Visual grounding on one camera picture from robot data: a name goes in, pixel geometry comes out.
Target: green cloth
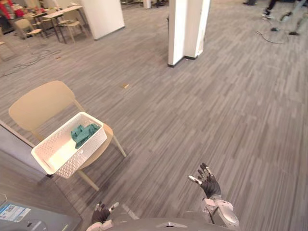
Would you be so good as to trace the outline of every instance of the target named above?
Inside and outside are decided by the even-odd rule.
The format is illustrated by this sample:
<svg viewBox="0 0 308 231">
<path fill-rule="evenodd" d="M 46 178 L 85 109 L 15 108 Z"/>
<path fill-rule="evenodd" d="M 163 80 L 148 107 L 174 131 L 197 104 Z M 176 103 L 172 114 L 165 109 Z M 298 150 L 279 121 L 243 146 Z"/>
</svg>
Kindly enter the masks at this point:
<svg viewBox="0 0 308 231">
<path fill-rule="evenodd" d="M 90 124 L 86 127 L 79 125 L 78 128 L 71 131 L 73 141 L 76 142 L 75 148 L 80 148 L 98 129 L 100 127 L 96 124 Z"/>
</svg>

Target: white laundry basket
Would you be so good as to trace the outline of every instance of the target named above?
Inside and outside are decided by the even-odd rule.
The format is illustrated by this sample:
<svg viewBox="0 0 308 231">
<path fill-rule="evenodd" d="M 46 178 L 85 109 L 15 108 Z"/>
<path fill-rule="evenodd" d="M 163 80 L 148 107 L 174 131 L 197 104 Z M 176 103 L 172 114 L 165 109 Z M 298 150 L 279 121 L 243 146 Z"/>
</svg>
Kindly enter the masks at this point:
<svg viewBox="0 0 308 231">
<path fill-rule="evenodd" d="M 100 128 L 78 149 L 71 131 L 79 125 L 96 124 Z M 69 178 L 107 139 L 103 122 L 79 112 L 32 149 L 32 155 L 47 174 Z"/>
</svg>

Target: red object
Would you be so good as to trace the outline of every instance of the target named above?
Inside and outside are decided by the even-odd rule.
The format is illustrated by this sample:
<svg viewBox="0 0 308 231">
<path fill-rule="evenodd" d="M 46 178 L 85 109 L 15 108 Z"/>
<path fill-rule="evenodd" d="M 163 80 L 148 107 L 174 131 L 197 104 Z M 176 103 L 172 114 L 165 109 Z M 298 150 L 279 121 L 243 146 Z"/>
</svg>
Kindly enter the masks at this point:
<svg viewBox="0 0 308 231">
<path fill-rule="evenodd" d="M 13 6 L 12 1 L 11 0 L 7 0 L 7 1 L 8 1 L 8 4 L 12 7 Z M 2 12 L 4 13 L 4 16 L 7 19 L 11 19 L 9 12 L 6 10 L 4 4 L 2 4 L 2 3 L 0 3 L 0 10 L 2 10 Z"/>
<path fill-rule="evenodd" d="M 23 12 L 23 10 L 22 9 L 18 9 L 18 10 L 16 10 L 15 11 L 15 15 L 17 16 L 17 17 L 22 17 L 22 16 L 24 16 L 24 12 Z"/>
</svg>

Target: wooden chair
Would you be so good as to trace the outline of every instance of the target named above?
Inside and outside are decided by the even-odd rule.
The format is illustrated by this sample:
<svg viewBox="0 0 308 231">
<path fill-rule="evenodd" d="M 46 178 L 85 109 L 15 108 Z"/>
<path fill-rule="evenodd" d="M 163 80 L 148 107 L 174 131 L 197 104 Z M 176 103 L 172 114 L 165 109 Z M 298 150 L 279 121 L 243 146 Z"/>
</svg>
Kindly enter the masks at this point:
<svg viewBox="0 0 308 231">
<path fill-rule="evenodd" d="M 2 33 L 2 28 L 0 27 L 0 38 L 3 37 L 3 33 Z M 6 45 L 14 54 L 16 54 L 16 52 L 14 51 L 14 49 L 11 47 L 11 45 L 7 42 L 4 41 L 0 41 L 0 46 L 1 45 Z"/>
<path fill-rule="evenodd" d="M 34 28 L 38 28 L 40 25 L 40 22 L 36 22 L 34 18 L 32 17 L 34 13 L 25 13 L 24 14 L 24 19 L 28 20 Z"/>
<path fill-rule="evenodd" d="M 42 29 L 34 29 L 33 26 L 30 24 L 29 20 L 25 18 L 16 21 L 15 24 L 18 27 L 18 29 L 21 31 L 24 39 L 26 39 L 28 35 L 31 35 L 32 37 L 34 37 L 37 34 L 41 34 L 43 37 L 45 37 L 44 34 L 42 33 Z"/>
<path fill-rule="evenodd" d="M 80 27 L 81 32 L 85 33 L 87 37 L 88 33 L 83 25 L 78 21 L 77 12 L 76 11 L 69 11 L 63 14 L 63 19 L 59 24 L 65 26 L 68 30 L 70 37 L 72 38 L 73 42 L 75 43 L 74 35 L 73 35 L 73 28 L 76 26 Z"/>
<path fill-rule="evenodd" d="M 37 132 L 37 129 L 72 103 L 80 111 L 85 111 L 67 85 L 60 81 L 52 81 L 31 90 L 13 103 L 9 108 L 9 115 L 21 128 L 31 131 L 36 138 L 42 141 L 44 138 Z M 99 187 L 81 170 L 92 164 L 103 154 L 112 138 L 122 155 L 126 157 L 112 129 L 107 124 L 104 124 L 103 128 L 107 135 L 107 140 L 77 171 L 77 174 L 97 191 Z"/>
</svg>

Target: white column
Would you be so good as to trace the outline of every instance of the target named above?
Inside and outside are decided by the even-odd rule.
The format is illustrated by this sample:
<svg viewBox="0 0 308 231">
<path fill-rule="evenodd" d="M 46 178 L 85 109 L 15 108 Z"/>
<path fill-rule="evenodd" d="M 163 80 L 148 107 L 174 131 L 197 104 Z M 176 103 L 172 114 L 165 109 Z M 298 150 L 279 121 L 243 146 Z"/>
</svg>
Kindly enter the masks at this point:
<svg viewBox="0 0 308 231">
<path fill-rule="evenodd" d="M 170 0 L 168 64 L 203 51 L 210 0 Z"/>
</svg>

